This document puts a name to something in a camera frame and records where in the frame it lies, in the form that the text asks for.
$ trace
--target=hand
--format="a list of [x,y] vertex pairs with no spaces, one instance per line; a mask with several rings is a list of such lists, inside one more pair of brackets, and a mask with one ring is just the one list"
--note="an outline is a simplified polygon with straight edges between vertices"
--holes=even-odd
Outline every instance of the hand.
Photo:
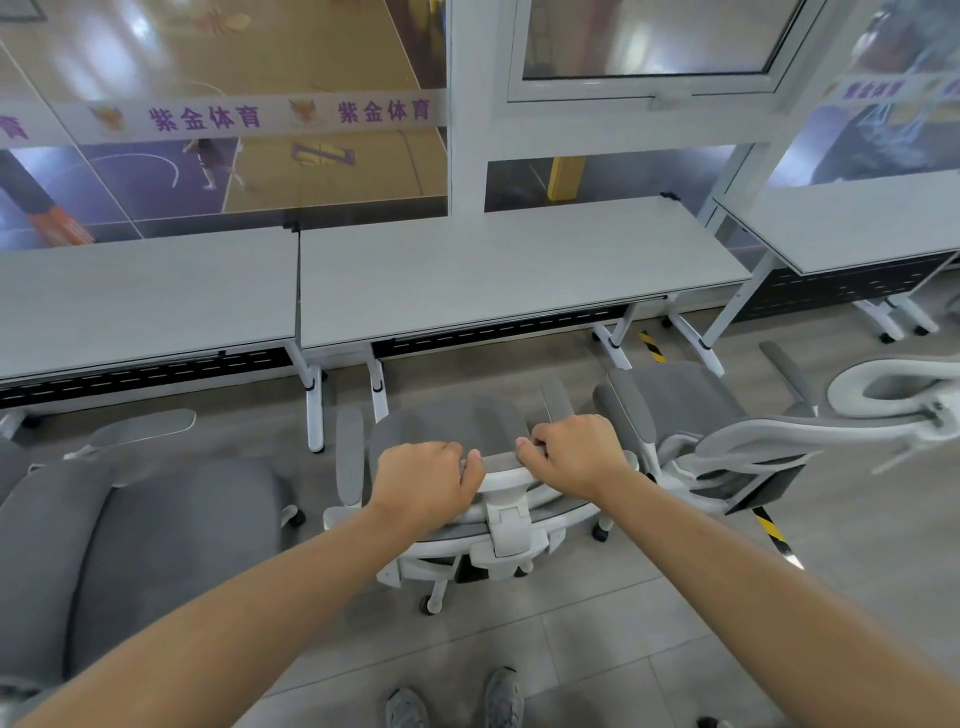
[[600,415],[574,415],[541,424],[531,433],[546,445],[544,456],[525,437],[516,441],[516,457],[538,480],[568,496],[592,503],[634,469],[623,456],[613,425]]
[[480,451],[467,455],[459,443],[398,445],[377,460],[368,508],[380,509],[415,538],[447,525],[467,510],[486,472]]

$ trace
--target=forearm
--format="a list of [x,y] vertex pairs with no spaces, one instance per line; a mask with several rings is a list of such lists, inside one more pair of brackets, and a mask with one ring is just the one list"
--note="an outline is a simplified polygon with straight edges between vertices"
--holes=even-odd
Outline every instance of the forearm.
[[364,508],[130,638],[18,726],[230,726],[414,540]]
[[638,473],[598,503],[803,726],[960,725],[960,691],[814,577]]

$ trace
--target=gray tile floor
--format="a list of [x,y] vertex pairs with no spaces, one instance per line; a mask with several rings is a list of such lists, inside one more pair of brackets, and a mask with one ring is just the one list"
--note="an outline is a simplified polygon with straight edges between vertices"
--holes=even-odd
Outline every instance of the gray tile floor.
[[[934,314],[960,288],[960,276],[935,281],[920,296]],[[704,325],[712,317],[692,318]],[[757,343],[780,342],[819,385],[843,367],[879,353],[955,353],[960,321],[940,316],[938,336],[883,347],[851,306],[737,325],[717,344],[726,381],[754,413],[780,412],[789,398]],[[636,333],[646,326],[668,359],[692,358],[674,331],[634,325],[626,349],[637,366],[656,366]],[[594,384],[610,366],[584,331],[390,361],[390,404],[397,408],[449,393],[495,392],[513,399],[532,423],[543,419],[537,380],[547,370],[566,384],[574,406],[591,408]],[[372,422],[360,368],[330,373],[324,388],[327,436],[336,407],[361,403]],[[79,446],[97,426],[146,411],[190,406],[189,433],[114,453],[126,476],[211,453],[268,457],[289,478],[308,513],[303,537],[321,528],[336,501],[333,451],[305,445],[302,390],[294,379],[63,415],[33,433],[42,461]],[[960,677],[960,488],[958,446],[918,456],[879,476],[884,448],[820,457],[770,512],[808,570],[861,603]],[[771,548],[750,515],[726,523]],[[422,692],[434,725],[476,724],[482,683],[500,664],[518,668],[528,725],[688,728],[696,716],[725,716],[739,728],[785,724],[732,655],[657,569],[621,532],[595,543],[571,533],[525,579],[451,587],[433,618],[417,611],[424,583],[390,590],[372,582],[329,624],[241,725],[378,726],[397,686]]]

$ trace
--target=gray office chair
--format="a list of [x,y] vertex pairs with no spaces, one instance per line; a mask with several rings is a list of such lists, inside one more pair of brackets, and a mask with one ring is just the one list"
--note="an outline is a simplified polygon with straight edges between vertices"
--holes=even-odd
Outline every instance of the gray office chair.
[[0,688],[31,699],[145,627],[280,553],[299,525],[266,462],[204,461],[116,485],[99,449],[182,432],[196,415],[161,412],[108,425],[42,467],[0,438]]
[[621,445],[667,491],[708,513],[735,513],[777,500],[823,449],[897,442],[905,449],[874,469],[960,437],[957,357],[887,357],[861,362],[827,389],[835,418],[797,364],[760,344],[794,403],[783,415],[750,417],[723,380],[693,362],[614,370],[593,392]]
[[[558,379],[547,377],[540,392],[550,420],[573,414]],[[438,400],[397,410],[376,423],[365,457],[363,416],[343,407],[337,417],[336,458],[337,490],[344,505],[324,512],[324,527],[335,527],[361,507],[366,466],[369,463],[373,481],[384,450],[404,443],[456,441],[465,451],[477,448],[484,455],[487,476],[477,499],[452,523],[410,546],[377,580],[391,587],[399,587],[402,579],[434,582],[420,610],[435,615],[450,581],[525,576],[537,556],[560,546],[571,525],[598,513],[592,503],[563,496],[520,465],[516,438],[529,436],[523,416],[508,400]],[[635,456],[628,454],[628,460],[636,466]]]

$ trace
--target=white tabletop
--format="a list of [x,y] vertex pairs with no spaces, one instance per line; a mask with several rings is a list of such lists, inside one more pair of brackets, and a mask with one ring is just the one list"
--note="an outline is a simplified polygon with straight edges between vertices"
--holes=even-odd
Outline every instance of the white tabletop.
[[0,378],[290,338],[282,228],[0,253]]
[[749,277],[682,205],[660,197],[304,231],[300,342],[389,338]]
[[960,249],[960,175],[764,189],[731,210],[797,273],[823,273]]

